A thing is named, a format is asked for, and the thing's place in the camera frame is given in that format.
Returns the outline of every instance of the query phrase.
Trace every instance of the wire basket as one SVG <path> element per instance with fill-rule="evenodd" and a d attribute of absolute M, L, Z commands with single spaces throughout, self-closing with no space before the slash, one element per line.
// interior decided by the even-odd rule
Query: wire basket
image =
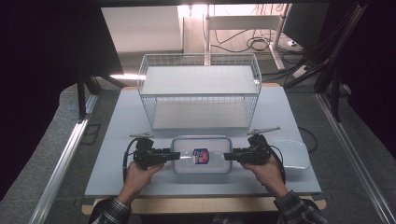
<path fill-rule="evenodd" d="M 147 54 L 137 88 L 153 130 L 247 129 L 262 84 L 254 54 Z"/>

